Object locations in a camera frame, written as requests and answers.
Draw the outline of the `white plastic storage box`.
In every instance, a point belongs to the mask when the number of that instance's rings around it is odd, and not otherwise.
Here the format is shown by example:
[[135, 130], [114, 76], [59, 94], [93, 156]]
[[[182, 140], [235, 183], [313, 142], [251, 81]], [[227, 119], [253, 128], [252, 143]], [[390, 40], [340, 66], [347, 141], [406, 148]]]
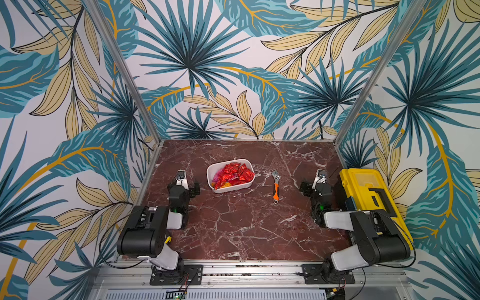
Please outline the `white plastic storage box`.
[[206, 176], [214, 193], [227, 193], [250, 187], [256, 174], [247, 159], [235, 159], [210, 165]]

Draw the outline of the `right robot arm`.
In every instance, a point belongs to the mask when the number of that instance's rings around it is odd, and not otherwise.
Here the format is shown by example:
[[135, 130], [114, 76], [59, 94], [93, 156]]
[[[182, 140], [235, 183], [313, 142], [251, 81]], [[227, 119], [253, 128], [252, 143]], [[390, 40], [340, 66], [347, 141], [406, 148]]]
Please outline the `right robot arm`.
[[311, 201], [311, 215], [322, 228], [349, 231], [352, 246], [336, 251], [325, 259], [321, 274], [329, 276], [368, 266], [406, 260], [411, 256], [407, 232], [393, 220], [394, 209], [386, 191], [370, 187], [374, 200], [381, 200], [384, 209], [338, 211], [332, 208], [333, 190], [326, 182], [301, 183], [299, 191]]

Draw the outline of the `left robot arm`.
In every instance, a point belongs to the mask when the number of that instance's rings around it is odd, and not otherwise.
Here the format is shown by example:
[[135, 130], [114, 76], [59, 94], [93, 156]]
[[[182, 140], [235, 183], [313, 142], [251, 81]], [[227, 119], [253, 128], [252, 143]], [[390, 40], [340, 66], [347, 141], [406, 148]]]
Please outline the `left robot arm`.
[[183, 260], [167, 239], [170, 231], [187, 226], [190, 200], [200, 194], [200, 184], [189, 187], [185, 179], [176, 179], [167, 190], [167, 206], [133, 208], [116, 247], [119, 255], [145, 260], [155, 271], [182, 273]]

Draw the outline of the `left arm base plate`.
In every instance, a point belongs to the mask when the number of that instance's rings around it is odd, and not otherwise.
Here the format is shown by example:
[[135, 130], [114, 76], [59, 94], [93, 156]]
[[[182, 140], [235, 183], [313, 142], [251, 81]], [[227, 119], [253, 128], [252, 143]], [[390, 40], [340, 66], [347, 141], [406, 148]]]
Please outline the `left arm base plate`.
[[150, 286], [199, 286], [203, 278], [203, 265], [187, 264], [173, 271], [160, 270], [152, 266]]

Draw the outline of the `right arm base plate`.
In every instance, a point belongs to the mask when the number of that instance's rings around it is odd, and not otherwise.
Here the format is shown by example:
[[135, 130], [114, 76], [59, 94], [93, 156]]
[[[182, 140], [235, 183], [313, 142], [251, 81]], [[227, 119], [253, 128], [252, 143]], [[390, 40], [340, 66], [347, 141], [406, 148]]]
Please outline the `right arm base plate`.
[[351, 270], [338, 271], [334, 267], [322, 264], [302, 264], [301, 276], [307, 285], [352, 285], [355, 277]]

